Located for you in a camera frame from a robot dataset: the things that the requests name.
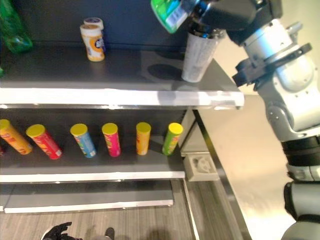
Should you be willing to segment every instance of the electrical outlet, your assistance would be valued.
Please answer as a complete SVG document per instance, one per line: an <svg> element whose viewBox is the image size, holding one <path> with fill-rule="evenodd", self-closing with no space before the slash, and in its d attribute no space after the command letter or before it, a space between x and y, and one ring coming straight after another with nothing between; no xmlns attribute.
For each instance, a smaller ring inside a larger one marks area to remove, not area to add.
<svg viewBox="0 0 320 240"><path fill-rule="evenodd" d="M183 163L190 182L220 179L210 154L187 153Z"/></svg>

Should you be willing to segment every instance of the yellow lid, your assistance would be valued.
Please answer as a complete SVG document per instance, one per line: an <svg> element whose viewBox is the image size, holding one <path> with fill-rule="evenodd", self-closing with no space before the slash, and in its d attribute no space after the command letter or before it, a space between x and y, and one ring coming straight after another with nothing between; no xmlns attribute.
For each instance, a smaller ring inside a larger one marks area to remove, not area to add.
<svg viewBox="0 0 320 240"><path fill-rule="evenodd" d="M88 128L83 123L75 124L70 128L70 133L75 137L81 136L85 134L87 131L88 131Z"/></svg>
<svg viewBox="0 0 320 240"><path fill-rule="evenodd" d="M7 119L0 119L0 133L10 126L10 121Z"/></svg>
<svg viewBox="0 0 320 240"><path fill-rule="evenodd" d="M45 126L43 126L41 124L35 124L35 125L32 125L32 126L28 127L28 129L25 131L25 133L30 138L35 138L35 137L39 137L42 134L44 134L45 131L46 131Z"/></svg>
<svg viewBox="0 0 320 240"><path fill-rule="evenodd" d="M175 135L180 135L184 131L184 127L176 122L169 124L169 131Z"/></svg>
<svg viewBox="0 0 320 240"><path fill-rule="evenodd" d="M114 123L106 123L102 126L102 133L107 135L112 135L118 132L118 126Z"/></svg>
<svg viewBox="0 0 320 240"><path fill-rule="evenodd" d="M142 121L136 125L136 130L137 132L149 133L151 131L151 126L149 123Z"/></svg>

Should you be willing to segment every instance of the shelf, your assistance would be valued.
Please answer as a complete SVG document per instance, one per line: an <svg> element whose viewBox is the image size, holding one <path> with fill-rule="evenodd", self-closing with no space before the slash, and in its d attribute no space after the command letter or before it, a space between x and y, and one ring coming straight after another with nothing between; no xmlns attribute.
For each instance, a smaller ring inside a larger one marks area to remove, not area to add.
<svg viewBox="0 0 320 240"><path fill-rule="evenodd" d="M2 61L2 108L121 109L244 105L244 95L215 60L199 83L181 79L183 54L113 49L90 62L84 47L35 47Z"/></svg>
<svg viewBox="0 0 320 240"><path fill-rule="evenodd" d="M4 211L4 207L7 204L10 194L14 189L14 185L1 184L0 185L0 212Z"/></svg>
<svg viewBox="0 0 320 240"><path fill-rule="evenodd" d="M81 181L122 181L146 179L182 179L184 164L177 147L171 156L162 154L164 138L150 138L147 155L136 154L135 137L120 138L121 155L111 157L105 140L96 144L97 155L86 158L72 136L64 137L63 155L50 160L35 146L28 155L12 147L1 156L0 183L62 183Z"/></svg>
<svg viewBox="0 0 320 240"><path fill-rule="evenodd" d="M43 213L167 206L174 204L170 181L16 185L5 213Z"/></svg>

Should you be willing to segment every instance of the wooden floor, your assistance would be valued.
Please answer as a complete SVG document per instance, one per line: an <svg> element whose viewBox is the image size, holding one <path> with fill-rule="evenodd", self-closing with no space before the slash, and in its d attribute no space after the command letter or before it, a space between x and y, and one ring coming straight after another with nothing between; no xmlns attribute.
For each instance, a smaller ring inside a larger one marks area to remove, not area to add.
<svg viewBox="0 0 320 240"><path fill-rule="evenodd" d="M189 182L188 192L201 240L238 239L231 210L221 198L219 182ZM106 228L115 240L193 240L182 182L172 181L173 206L110 209L82 212L0 213L1 240L40 240L51 226L72 222L70 236L92 240Z"/></svg>

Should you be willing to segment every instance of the black glove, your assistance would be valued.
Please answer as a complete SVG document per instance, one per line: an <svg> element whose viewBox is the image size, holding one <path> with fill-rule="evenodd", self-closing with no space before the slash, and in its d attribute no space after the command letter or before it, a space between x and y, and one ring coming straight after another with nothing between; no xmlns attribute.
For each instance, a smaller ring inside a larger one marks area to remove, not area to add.
<svg viewBox="0 0 320 240"><path fill-rule="evenodd" d="M42 240L82 240L81 238L74 238L72 236L68 236L67 233L61 234L63 231L68 229L72 222L62 223L60 225L54 226L48 231Z"/></svg>

